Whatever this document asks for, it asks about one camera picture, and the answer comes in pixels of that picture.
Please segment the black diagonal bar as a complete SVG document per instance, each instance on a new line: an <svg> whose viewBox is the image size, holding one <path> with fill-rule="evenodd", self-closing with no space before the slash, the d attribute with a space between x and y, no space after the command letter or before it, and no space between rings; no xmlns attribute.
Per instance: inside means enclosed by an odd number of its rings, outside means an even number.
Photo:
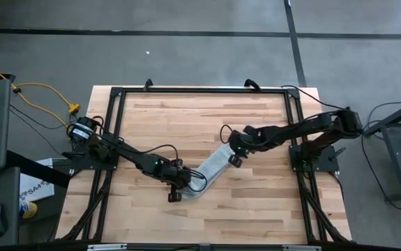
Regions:
<svg viewBox="0 0 401 251"><path fill-rule="evenodd" d="M39 164L12 151L7 151L6 167L19 167L22 174L39 178L42 181L62 188L67 188L70 182L69 174L64 174L63 172Z"/></svg>

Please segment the silver metal bracket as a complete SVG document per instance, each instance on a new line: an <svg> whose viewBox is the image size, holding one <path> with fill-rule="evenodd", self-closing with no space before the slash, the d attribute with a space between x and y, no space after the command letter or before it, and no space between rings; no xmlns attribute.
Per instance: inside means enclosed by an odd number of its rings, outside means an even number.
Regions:
<svg viewBox="0 0 401 251"><path fill-rule="evenodd" d="M127 247L125 243L96 244L89 245L86 251L125 251Z"/></svg>
<svg viewBox="0 0 401 251"><path fill-rule="evenodd" d="M282 251L322 251L322 249L313 245L284 245Z"/></svg>

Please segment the white cardboard box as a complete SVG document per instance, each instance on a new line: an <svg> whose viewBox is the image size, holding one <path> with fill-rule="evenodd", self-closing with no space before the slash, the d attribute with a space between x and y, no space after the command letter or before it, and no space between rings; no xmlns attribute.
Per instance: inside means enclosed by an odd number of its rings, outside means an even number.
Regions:
<svg viewBox="0 0 401 251"><path fill-rule="evenodd" d="M38 201L53 195L53 184L26 174L20 174L20 201Z"/></svg>

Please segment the large black edge clamp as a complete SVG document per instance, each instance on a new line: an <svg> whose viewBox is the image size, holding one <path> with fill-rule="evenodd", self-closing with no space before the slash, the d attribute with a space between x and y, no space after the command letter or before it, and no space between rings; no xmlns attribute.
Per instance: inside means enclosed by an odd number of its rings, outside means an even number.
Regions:
<svg viewBox="0 0 401 251"><path fill-rule="evenodd" d="M259 92L259 91L261 91L262 89L261 89L261 87L254 81L254 80L252 80L252 79L247 79L245 82L244 82L244 85L243 85L246 89L249 89L249 90L251 90L251 91L256 91L256 92Z"/></svg>

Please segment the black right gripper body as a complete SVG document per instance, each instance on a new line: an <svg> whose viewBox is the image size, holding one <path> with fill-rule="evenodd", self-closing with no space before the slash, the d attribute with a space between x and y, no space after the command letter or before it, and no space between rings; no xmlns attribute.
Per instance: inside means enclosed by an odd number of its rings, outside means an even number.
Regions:
<svg viewBox="0 0 401 251"><path fill-rule="evenodd" d="M257 131L250 125L244 127L243 132L232 130L228 137L228 144L234 152L228 159L228 162L236 168L239 168L243 161L241 158L248 158L250 153L255 153L253 144L257 140Z"/></svg>

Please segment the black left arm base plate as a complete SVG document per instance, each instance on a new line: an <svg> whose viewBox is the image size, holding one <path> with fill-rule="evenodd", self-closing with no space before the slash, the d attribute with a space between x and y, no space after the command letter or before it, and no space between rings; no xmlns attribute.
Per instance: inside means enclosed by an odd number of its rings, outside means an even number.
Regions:
<svg viewBox="0 0 401 251"><path fill-rule="evenodd" d="M75 170L114 170L118 165L118 155L109 154L105 158L84 151L63 152L62 156L71 161L70 168Z"/></svg>

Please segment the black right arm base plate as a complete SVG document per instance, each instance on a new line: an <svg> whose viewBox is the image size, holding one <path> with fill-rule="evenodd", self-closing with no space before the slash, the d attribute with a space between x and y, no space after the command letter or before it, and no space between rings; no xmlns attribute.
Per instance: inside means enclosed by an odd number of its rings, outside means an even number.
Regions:
<svg viewBox="0 0 401 251"><path fill-rule="evenodd" d="M328 146L321 152L320 156L311 160L304 160L299 145L289 147L290 162L295 172L338 172L340 168L337 156L334 146Z"/></svg>

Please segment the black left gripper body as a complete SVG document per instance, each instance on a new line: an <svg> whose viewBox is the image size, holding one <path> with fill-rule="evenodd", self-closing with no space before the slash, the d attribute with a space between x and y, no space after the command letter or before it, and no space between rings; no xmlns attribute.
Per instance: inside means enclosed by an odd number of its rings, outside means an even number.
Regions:
<svg viewBox="0 0 401 251"><path fill-rule="evenodd" d="M171 186L170 193L168 194L168 202L180 202L182 195L179 190L187 187L190 182L190 169L183 166L182 159L170 160L167 167L167 183Z"/></svg>

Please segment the grey microfiber towel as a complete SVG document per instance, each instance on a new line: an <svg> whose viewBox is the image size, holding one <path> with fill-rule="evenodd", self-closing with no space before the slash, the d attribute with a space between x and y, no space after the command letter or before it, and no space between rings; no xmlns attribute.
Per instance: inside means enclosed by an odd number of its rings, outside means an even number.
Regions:
<svg viewBox="0 0 401 251"><path fill-rule="evenodd" d="M191 169L191 182L180 190L182 200L197 199L203 195L219 175L230 166L228 159L233 153L229 144L223 144L198 168Z"/></svg>

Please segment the black metal table frame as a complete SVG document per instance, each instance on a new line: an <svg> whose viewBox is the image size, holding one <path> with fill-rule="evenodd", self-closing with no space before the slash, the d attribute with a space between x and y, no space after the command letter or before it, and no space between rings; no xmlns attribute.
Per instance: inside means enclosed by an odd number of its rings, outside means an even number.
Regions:
<svg viewBox="0 0 401 251"><path fill-rule="evenodd" d="M278 89L199 93L177 88L127 93L120 136L141 151L201 165L230 128L285 126ZM304 244L302 206L288 145L256 153L226 169L196 200L169 203L169 187L125 160L113 174L102 240L105 243Z"/></svg>

